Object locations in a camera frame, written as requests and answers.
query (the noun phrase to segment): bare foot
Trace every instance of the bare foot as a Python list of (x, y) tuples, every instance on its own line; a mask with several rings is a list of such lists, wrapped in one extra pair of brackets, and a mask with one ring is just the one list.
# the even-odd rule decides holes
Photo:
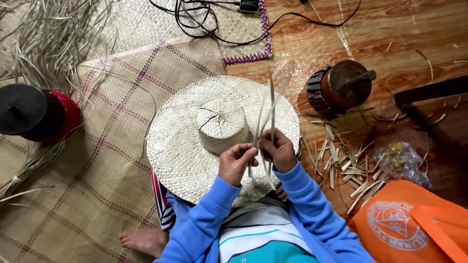
[(135, 249), (145, 254), (160, 258), (161, 253), (169, 242), (169, 233), (160, 227), (137, 228), (123, 231), (120, 243), (123, 248)]

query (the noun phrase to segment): black cable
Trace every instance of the black cable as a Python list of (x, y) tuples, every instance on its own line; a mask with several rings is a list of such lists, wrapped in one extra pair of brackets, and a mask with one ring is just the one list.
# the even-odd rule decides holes
[[(306, 20), (308, 20), (309, 22), (313, 23), (313, 24), (317, 24), (317, 25), (321, 25), (321, 26), (326, 26), (326, 27), (340, 27), (342, 25), (344, 25), (346, 22), (348, 22), (355, 14), (356, 12), (359, 10), (359, 7), (361, 6), (361, 0), (359, 0), (359, 3), (358, 3), (358, 7), (354, 10), (354, 12), (348, 17), (346, 18), (343, 22), (341, 22), (340, 24), (329, 24), (329, 23), (323, 23), (323, 22), (319, 22), (319, 21), (315, 21), (315, 20), (312, 20), (304, 15), (301, 15), (299, 13), (294, 13), (294, 12), (289, 12), (289, 13), (285, 13), (285, 14), (282, 14), (268, 29), (266, 29), (259, 37), (255, 38), (255, 39), (252, 39), (250, 41), (247, 41), (247, 42), (243, 42), (243, 43), (237, 43), (237, 42), (231, 42), (231, 41), (227, 41), (225, 39), (222, 39), (220, 38), (219, 36), (217, 36), (215, 34), (215, 31), (218, 30), (219, 28), (219, 24), (218, 24), (218, 18), (215, 14), (215, 12), (213, 11), (213, 9), (210, 7), (210, 4), (233, 4), (233, 5), (240, 5), (240, 2), (229, 2), (229, 1), (204, 1), (204, 0), (181, 0), (179, 2), (179, 0), (175, 0), (175, 9), (174, 10), (170, 10), (170, 9), (167, 9), (167, 8), (164, 8), (162, 6), (159, 6), (157, 5), (156, 3), (154, 3), (152, 0), (149, 0), (151, 2), (151, 4), (153, 6), (155, 6), (156, 8), (160, 9), (160, 10), (163, 10), (165, 12), (169, 12), (169, 13), (174, 13), (174, 16), (175, 16), (175, 21), (177, 23), (177, 25), (180, 27), (180, 29), (182, 30), (182, 32), (184, 32), (184, 34), (188, 35), (189, 37), (192, 37), (192, 38), (203, 38), (203, 37), (208, 37), (208, 36), (212, 36), (216, 39), (218, 39), (219, 41), (221, 42), (224, 42), (224, 43), (228, 43), (228, 44), (236, 44), (236, 45), (246, 45), (246, 44), (250, 44), (250, 43), (254, 43), (260, 39), (262, 39), (265, 35), (267, 35), (270, 30), (276, 25), (276, 23), (279, 22), (279, 20), (281, 18), (283, 18), (284, 16), (286, 15), (296, 15), (296, 16), (299, 16), (299, 17), (302, 17)], [(201, 4), (202, 6), (200, 7), (194, 7), (194, 8), (188, 8), (186, 9), (185, 7), (182, 6), (182, 4), (192, 4), (192, 3), (199, 3)], [(199, 22), (197, 21), (188, 11), (195, 11), (195, 10), (202, 10), (202, 9), (206, 9), (206, 13), (205, 13), (205, 17), (203, 18), (203, 21), (202, 22)], [(180, 13), (181, 11), (183, 11), (192, 21), (194, 21), (197, 26), (190, 26), (190, 25), (186, 25), (184, 23), (181, 22), (180, 20)], [(209, 29), (206, 29), (203, 24), (206, 22), (206, 20), (208, 19), (208, 15), (209, 14), (213, 14), (213, 18), (215, 20), (215, 28), (209, 30)], [(187, 31), (184, 30), (184, 27), (185, 28), (189, 28), (189, 29), (197, 29), (197, 28), (202, 28), (203, 30), (206, 31), (206, 33), (204, 35), (199, 35), (199, 36), (196, 36), (196, 35), (191, 35), (190, 33), (188, 33)]]

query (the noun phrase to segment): orange bag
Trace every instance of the orange bag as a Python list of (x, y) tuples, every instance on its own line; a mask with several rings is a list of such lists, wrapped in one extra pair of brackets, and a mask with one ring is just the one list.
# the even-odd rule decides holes
[(468, 263), (468, 210), (406, 180), (377, 192), (349, 227), (379, 263)]

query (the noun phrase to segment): hat brim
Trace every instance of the hat brim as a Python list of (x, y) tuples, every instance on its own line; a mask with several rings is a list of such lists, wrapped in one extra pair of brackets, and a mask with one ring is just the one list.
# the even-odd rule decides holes
[[(207, 151), (199, 138), (198, 109), (215, 98), (234, 100), (244, 108), (249, 131), (254, 134), (263, 96), (268, 96), (262, 110), (264, 120), (271, 107), (270, 88), (244, 78), (208, 78), (169, 99), (151, 123), (147, 141), (148, 159), (160, 182), (178, 197), (198, 204), (213, 184), (219, 166), (219, 157)], [(291, 139), (297, 151), (300, 129), (296, 111), (284, 97), (279, 99), (275, 111), (276, 128)], [(275, 185), (279, 183), (273, 174), (271, 179)], [(271, 191), (261, 164), (252, 168), (251, 178), (246, 171), (241, 183), (242, 191), (234, 207), (255, 202)]]

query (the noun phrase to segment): hand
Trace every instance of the hand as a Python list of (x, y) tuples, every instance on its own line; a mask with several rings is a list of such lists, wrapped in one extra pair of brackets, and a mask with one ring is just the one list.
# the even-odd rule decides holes
[(240, 187), (242, 176), (248, 163), (253, 160), (252, 166), (258, 166), (255, 156), (258, 149), (251, 143), (240, 143), (223, 152), (219, 157), (218, 175), (228, 184)]
[(273, 162), (274, 169), (282, 174), (294, 169), (297, 158), (291, 140), (278, 129), (275, 129), (274, 143), (270, 140), (271, 130), (266, 130), (258, 141), (259, 148), (264, 151), (265, 159)]

